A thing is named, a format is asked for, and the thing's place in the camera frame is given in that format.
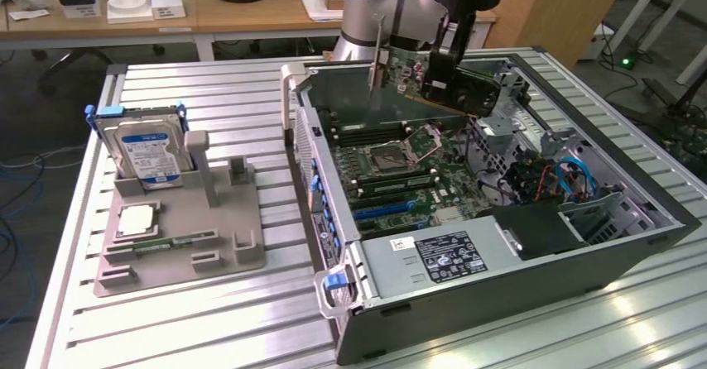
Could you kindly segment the cpu socket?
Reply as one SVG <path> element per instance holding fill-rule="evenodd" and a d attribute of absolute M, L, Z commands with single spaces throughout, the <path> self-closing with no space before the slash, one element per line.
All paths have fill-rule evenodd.
<path fill-rule="evenodd" d="M 415 161 L 408 158 L 407 150 L 400 141 L 368 147 L 367 158 L 374 175 L 396 174 L 420 169 Z"/>

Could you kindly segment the metal socket cover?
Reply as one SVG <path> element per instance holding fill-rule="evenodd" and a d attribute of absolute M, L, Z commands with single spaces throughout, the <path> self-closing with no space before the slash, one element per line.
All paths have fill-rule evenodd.
<path fill-rule="evenodd" d="M 427 159 L 442 147 L 440 132 L 430 124 L 424 124 L 406 139 L 406 150 L 410 159 L 418 163 Z"/>

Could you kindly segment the white box with black top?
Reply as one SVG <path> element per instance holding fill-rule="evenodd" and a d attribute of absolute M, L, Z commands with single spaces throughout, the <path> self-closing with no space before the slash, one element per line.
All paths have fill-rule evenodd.
<path fill-rule="evenodd" d="M 65 18 L 100 17 L 99 0 L 59 0 Z"/>

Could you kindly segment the white paper slip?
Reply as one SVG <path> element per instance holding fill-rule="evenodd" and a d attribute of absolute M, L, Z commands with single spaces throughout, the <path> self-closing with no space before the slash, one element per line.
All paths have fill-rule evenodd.
<path fill-rule="evenodd" d="M 15 11 L 15 12 L 8 13 L 9 18 L 16 22 L 23 21 L 23 20 L 31 20 L 37 17 L 45 17 L 48 15 L 49 15 L 49 12 L 45 9 L 40 9 L 35 11 Z"/>

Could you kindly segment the silver chipset heatsink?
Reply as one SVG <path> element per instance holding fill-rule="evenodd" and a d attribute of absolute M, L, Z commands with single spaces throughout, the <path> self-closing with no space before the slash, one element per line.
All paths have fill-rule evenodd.
<path fill-rule="evenodd" d="M 458 207 L 438 208 L 434 213 L 434 220 L 438 225 L 466 221 L 470 216 Z"/>

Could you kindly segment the long wooden desk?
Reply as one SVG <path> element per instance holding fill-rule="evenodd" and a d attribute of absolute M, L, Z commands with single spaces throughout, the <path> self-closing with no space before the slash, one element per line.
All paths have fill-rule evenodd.
<path fill-rule="evenodd" d="M 68 18 L 59 0 L 49 1 L 47 16 L 21 21 L 9 17 L 16 4 L 0 3 L 0 50 L 191 43 L 199 60 L 211 62 L 216 41 L 338 36 L 342 25 L 315 22 L 302 0 L 186 0 L 186 17 L 126 24 L 105 16 Z"/>

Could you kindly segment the green ram stick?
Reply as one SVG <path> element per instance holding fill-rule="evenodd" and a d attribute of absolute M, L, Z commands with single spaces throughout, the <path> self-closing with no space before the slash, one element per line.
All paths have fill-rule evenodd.
<path fill-rule="evenodd" d="M 192 237 L 159 238 L 150 241 L 136 242 L 132 249 L 136 253 L 162 252 L 194 245 Z"/>

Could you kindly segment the metal disk bay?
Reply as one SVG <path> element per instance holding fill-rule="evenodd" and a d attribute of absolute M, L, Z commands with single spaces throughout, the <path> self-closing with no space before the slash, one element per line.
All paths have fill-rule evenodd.
<path fill-rule="evenodd" d="M 468 158 L 474 169 L 506 172 L 526 151 L 542 151 L 546 128 L 512 99 L 500 99 L 487 117 L 474 117 Z"/>
<path fill-rule="evenodd" d="M 623 192 L 580 204 L 560 204 L 559 212 L 590 245 L 656 229 L 656 223 Z"/>

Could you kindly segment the white box with round recess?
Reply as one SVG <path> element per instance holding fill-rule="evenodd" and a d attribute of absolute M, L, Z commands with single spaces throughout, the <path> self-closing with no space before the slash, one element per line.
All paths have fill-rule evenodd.
<path fill-rule="evenodd" d="M 108 0 L 105 4 L 107 22 L 110 24 L 150 22 L 154 20 L 148 0 Z"/>

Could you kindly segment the grey power supply unit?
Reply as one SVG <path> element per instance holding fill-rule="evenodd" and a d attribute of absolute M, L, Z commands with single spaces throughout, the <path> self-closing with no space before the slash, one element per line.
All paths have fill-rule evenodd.
<path fill-rule="evenodd" d="M 383 299 L 479 280 L 522 263 L 491 216 L 367 240 L 363 254 Z"/>

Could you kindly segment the hard disk with blue carrier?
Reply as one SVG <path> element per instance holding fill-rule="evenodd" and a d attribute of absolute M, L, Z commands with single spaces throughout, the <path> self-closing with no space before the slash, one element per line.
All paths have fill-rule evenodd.
<path fill-rule="evenodd" d="M 144 190 L 178 187 L 183 173 L 195 169 L 184 148 L 186 107 L 127 108 L 85 106 L 89 127 L 105 144 L 122 179 L 135 179 Z"/>

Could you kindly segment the white paper sheets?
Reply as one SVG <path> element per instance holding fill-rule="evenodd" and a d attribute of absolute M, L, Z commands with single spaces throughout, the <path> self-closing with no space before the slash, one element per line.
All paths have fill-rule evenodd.
<path fill-rule="evenodd" d="M 307 16 L 314 22 L 340 22 L 344 11 L 328 9 L 324 0 L 300 0 Z"/>

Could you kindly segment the installed ram stick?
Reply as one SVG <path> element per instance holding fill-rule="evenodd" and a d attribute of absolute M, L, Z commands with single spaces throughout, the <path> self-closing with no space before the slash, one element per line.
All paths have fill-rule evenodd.
<path fill-rule="evenodd" d="M 432 174 L 412 174 L 402 177 L 360 182 L 356 187 L 358 198 L 371 198 L 386 194 L 426 189 L 435 185 L 438 177 Z"/>

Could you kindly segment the green gpu card with bracket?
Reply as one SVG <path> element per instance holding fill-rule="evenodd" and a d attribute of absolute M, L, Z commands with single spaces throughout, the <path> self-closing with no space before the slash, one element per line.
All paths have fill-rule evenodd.
<path fill-rule="evenodd" d="M 466 69 L 460 63 L 454 71 L 446 92 L 423 93 L 430 52 L 404 50 L 376 42 L 376 51 L 370 67 L 370 90 L 395 85 L 395 92 L 408 101 L 446 109 L 446 111 L 487 117 L 492 113 L 502 86 L 495 77 Z"/>

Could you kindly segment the wooden cabinet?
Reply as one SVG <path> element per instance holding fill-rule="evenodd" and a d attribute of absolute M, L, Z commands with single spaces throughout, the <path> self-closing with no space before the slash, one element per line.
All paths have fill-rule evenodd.
<path fill-rule="evenodd" d="M 500 0 L 487 48 L 543 47 L 572 67 L 615 0 Z"/>

